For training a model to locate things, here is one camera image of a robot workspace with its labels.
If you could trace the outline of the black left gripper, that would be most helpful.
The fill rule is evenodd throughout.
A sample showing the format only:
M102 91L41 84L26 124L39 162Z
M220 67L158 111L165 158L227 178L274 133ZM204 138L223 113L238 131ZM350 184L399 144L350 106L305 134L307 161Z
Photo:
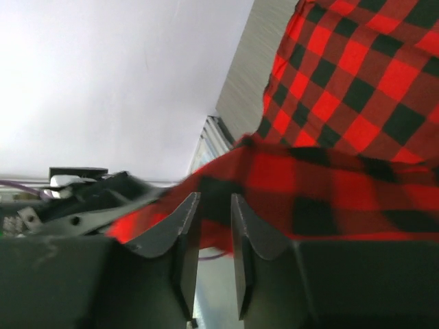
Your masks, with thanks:
M70 185L66 197L41 197L17 208L17 236L103 234L116 220L150 205L165 192L127 171L109 174L104 168L51 167L49 178L54 175L77 175L84 180Z

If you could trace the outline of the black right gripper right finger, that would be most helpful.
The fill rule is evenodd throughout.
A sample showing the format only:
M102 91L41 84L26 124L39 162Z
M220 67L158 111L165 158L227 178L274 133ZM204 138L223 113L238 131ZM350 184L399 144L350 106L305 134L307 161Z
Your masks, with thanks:
M231 198L246 328L437 328L438 244L293 241Z

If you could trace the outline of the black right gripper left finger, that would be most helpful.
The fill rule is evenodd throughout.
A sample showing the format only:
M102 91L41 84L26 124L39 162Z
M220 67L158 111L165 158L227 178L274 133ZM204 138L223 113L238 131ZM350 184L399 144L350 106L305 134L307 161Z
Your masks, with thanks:
M192 318L200 195L127 243L104 229L146 200L69 215L1 240L2 328L185 328Z

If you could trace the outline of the red black plaid shirt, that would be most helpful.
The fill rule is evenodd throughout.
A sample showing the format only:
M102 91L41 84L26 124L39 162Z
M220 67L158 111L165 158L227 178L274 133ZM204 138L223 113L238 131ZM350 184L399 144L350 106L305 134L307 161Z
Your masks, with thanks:
M192 192L202 247L230 252L244 197L292 239L438 240L438 2L299 1L256 132L118 219L121 243Z

